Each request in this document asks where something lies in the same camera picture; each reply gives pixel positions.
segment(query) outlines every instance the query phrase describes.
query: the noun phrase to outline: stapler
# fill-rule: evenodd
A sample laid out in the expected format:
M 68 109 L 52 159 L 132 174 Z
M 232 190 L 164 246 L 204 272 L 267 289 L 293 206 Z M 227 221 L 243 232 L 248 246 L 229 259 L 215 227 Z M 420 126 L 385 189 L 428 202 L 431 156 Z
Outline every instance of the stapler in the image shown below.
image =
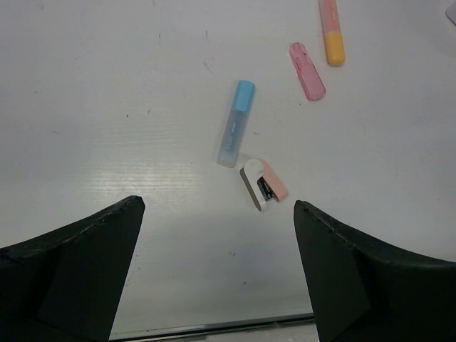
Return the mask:
M 266 209 L 266 202 L 271 198 L 276 198 L 280 202 L 288 196 L 285 184 L 264 160 L 249 160 L 240 173 L 256 208 L 260 212 Z

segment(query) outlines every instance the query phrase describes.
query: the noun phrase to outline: translucent blue marker body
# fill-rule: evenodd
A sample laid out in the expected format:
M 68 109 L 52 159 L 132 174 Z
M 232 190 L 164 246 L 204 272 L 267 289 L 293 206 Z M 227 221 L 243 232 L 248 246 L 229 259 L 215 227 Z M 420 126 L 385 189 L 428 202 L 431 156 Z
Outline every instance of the translucent blue marker body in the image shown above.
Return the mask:
M 225 167 L 234 167 L 236 164 L 254 94 L 255 85 L 252 82 L 239 81 L 217 156 L 217 164 Z

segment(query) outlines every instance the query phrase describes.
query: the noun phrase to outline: white table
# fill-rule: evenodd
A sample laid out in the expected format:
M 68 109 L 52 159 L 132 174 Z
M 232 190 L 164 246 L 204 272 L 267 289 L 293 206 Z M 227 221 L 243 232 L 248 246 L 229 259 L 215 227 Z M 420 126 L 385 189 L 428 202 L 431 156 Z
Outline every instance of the white table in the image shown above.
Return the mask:
M 330 68 L 317 0 L 0 1 L 0 247 L 141 195 L 112 338 L 311 312 L 295 200 L 456 261 L 450 2 L 339 0 L 347 61 Z M 257 86 L 240 160 L 290 190 L 264 213 L 214 162 L 239 79 Z

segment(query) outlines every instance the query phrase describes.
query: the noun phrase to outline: pink marker body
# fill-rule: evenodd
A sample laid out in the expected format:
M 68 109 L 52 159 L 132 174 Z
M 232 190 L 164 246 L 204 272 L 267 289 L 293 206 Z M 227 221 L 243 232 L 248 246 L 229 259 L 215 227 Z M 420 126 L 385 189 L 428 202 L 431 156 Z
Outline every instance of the pink marker body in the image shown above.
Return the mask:
M 307 99 L 317 101 L 324 97 L 326 88 L 304 45 L 293 43 L 290 46 L 290 57 Z

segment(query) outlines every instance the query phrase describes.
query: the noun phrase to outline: highlighter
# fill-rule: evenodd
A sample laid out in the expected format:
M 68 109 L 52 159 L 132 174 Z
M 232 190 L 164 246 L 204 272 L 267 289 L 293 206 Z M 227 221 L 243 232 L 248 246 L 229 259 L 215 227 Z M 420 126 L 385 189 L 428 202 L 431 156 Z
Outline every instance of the highlighter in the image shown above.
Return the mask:
M 336 0 L 318 0 L 320 4 L 321 24 L 325 37 L 326 57 L 331 66 L 345 62 L 345 50 Z
M 217 164 L 225 167 L 234 167 L 236 164 L 254 93 L 255 85 L 252 82 L 240 81 L 237 84 L 227 126 L 217 156 Z

